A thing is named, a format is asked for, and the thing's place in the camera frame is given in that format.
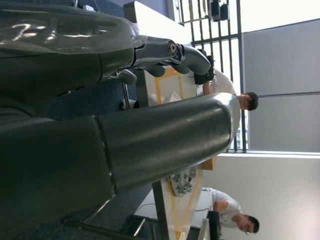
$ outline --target camera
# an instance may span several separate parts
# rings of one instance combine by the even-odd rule
[[[229,4],[220,5],[221,0],[212,0],[211,3],[211,18],[214,22],[225,21],[230,18]]]

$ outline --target black device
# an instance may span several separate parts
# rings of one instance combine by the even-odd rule
[[[217,211],[208,211],[207,218],[209,219],[211,240],[219,240],[221,236],[220,218]]]
[[[214,77],[214,74],[214,59],[212,56],[209,55],[207,56],[206,51],[203,50],[203,49],[198,49],[199,50],[202,54],[205,55],[211,64],[210,69],[205,75],[198,75],[198,74],[194,74],[194,82],[196,85],[202,85],[202,84],[205,84],[207,82],[209,81],[212,81]]]
[[[230,18],[229,4],[223,4],[220,6],[221,0],[213,0],[211,3],[211,17],[214,22],[225,21]]]

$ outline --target white table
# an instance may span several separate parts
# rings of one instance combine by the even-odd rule
[[[140,35],[171,39],[184,45],[192,41],[190,33],[183,26],[140,2],[126,4],[124,12],[125,18],[137,24]],[[150,106],[151,95],[155,96],[155,104],[162,104],[162,99],[171,92],[176,92],[181,99],[196,95],[193,78],[181,75],[173,68],[167,69],[165,75],[160,78],[146,72],[143,76],[137,75],[137,88],[140,107]],[[203,182],[202,170],[198,170],[193,190],[179,198],[173,195],[167,178],[152,184],[155,208],[153,207],[153,216],[150,219],[156,216],[162,240],[186,239]]]
[[[201,191],[190,226],[200,229],[203,224],[203,220],[207,218],[207,214],[212,208],[213,205],[212,196],[209,191]],[[134,216],[146,218],[152,221],[158,220],[152,189],[138,208],[137,208]]]

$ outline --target floor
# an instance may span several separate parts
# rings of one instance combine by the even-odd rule
[[[72,6],[73,0],[5,0],[6,2],[54,4]],[[79,5],[88,4],[99,8],[103,13],[123,17],[123,4],[129,0],[78,0]],[[168,16],[167,0],[140,0],[150,8]],[[128,86],[131,99],[136,99],[135,86]],[[73,119],[85,115],[101,115],[122,110],[121,102],[124,98],[122,84],[110,80],[94,88],[84,88],[71,94],[52,99],[43,116],[57,121]],[[112,229],[124,229],[124,223],[146,197],[152,188],[151,184],[140,186],[115,196],[91,223]],[[60,219],[34,226],[27,232],[13,238],[14,240],[106,240],[106,237],[78,229],[65,227],[61,219],[72,218],[84,221],[96,207],[85,209]]]

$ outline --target white wall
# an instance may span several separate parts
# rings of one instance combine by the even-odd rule
[[[223,240],[320,239],[320,157],[223,154],[205,184],[238,201],[260,223],[257,234],[223,229]]]
[[[319,0],[241,0],[240,4],[242,32],[320,18]]]

